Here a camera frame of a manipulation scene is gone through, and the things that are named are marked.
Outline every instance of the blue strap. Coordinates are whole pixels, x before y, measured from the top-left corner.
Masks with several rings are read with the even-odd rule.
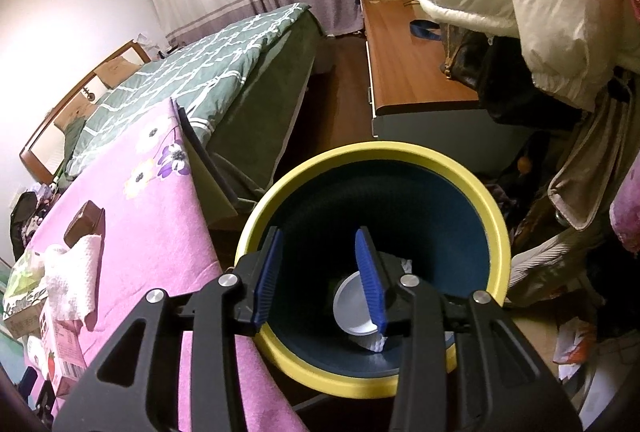
[[[442,37],[439,34],[432,33],[431,29],[439,29],[440,25],[430,20],[412,20],[409,23],[409,30],[413,36],[417,38],[425,38],[427,40],[441,41]]]

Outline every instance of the yellow rim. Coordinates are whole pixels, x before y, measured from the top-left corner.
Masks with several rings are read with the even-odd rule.
[[[407,143],[357,143],[330,150],[294,168],[266,192],[250,215],[240,236],[236,262],[242,255],[258,248],[262,234],[276,209],[300,186],[332,168],[373,159],[413,163],[445,177],[458,187],[476,209],[484,227],[490,261],[486,290],[502,305],[509,280],[511,248],[507,228],[498,206],[478,178],[465,167],[434,150]],[[398,376],[352,378],[326,372],[304,362],[289,351],[268,323],[263,325],[255,337],[255,342],[262,354],[282,372],[320,392],[357,399],[388,398],[396,394]],[[456,349],[455,346],[451,346],[447,349],[447,371],[455,368]]]

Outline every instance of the wooden tabletop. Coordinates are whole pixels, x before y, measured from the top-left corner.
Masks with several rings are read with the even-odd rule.
[[[411,36],[409,22],[427,18],[410,0],[362,0],[376,114],[468,110],[478,94],[447,79],[441,42]]]

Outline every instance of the brown wallet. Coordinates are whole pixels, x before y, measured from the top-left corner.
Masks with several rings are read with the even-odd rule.
[[[103,211],[93,201],[84,203],[65,231],[65,244],[73,247],[85,235],[94,234]]]

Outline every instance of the desk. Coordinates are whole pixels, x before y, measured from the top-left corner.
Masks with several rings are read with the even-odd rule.
[[[362,0],[373,137],[432,148],[473,172],[503,170],[532,130],[494,123],[475,91],[441,73],[442,43],[411,36],[409,22],[428,18],[408,2]]]

